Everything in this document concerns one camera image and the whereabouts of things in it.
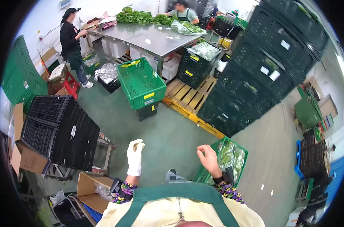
green shirt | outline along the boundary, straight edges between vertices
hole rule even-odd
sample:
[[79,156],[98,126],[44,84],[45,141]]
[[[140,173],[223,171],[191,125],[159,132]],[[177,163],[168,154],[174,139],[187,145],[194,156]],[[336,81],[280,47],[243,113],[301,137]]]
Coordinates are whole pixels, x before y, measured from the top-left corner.
[[[183,13],[178,12],[178,16],[179,17],[186,17],[187,16],[187,10],[188,10],[188,8],[186,8],[186,10]],[[177,10],[174,9],[174,10],[170,11],[169,14],[171,16],[175,15],[177,17]],[[193,11],[192,9],[190,9],[188,12],[188,20],[191,22],[191,21],[193,21],[193,19],[196,19],[196,18],[198,18],[196,12]]]

yellow pallet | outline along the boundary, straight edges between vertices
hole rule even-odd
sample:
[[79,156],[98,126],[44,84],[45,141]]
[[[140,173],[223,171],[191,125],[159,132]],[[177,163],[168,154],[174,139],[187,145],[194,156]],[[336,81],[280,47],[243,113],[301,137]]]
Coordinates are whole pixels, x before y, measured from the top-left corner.
[[214,77],[209,77],[197,90],[195,90],[179,79],[175,79],[167,86],[166,95],[162,101],[183,116],[192,120],[199,127],[202,127],[221,139],[225,137],[223,133],[197,117],[197,112],[206,101],[207,96],[210,94],[215,84],[216,79]]

zipper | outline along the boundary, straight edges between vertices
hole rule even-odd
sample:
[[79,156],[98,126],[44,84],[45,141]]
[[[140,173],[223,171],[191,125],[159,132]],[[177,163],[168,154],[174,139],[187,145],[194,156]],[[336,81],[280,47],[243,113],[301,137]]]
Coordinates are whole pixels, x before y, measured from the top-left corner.
[[180,207],[180,211],[178,212],[178,215],[180,216],[180,219],[178,221],[176,221],[175,223],[172,224],[168,224],[168,225],[162,225],[161,227],[165,227],[165,226],[170,226],[170,225],[176,225],[178,224],[180,221],[185,221],[185,216],[183,216],[182,214],[182,209],[181,209],[181,203],[180,203],[180,197],[177,198],[178,199],[178,205]]

beige jacket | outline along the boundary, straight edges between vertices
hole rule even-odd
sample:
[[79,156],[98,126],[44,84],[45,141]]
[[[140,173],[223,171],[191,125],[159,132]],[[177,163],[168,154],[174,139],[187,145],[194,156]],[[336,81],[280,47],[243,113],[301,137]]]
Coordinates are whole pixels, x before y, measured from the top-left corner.
[[[109,203],[97,227],[115,226],[129,210],[132,201],[123,204]],[[240,204],[225,197],[224,202],[240,227],[265,226],[261,217],[245,204]],[[180,203],[186,221],[203,221],[215,227],[224,226],[211,204],[184,198],[181,198]],[[180,207],[176,197],[147,202],[132,226],[159,227],[175,223],[180,219],[179,210]]]

white glove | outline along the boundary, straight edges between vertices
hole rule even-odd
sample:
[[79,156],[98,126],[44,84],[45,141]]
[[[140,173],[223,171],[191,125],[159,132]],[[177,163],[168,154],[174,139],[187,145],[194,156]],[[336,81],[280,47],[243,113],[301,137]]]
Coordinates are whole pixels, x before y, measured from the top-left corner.
[[142,139],[137,139],[129,143],[127,150],[129,176],[140,176],[142,173],[142,149],[144,148],[142,142]]

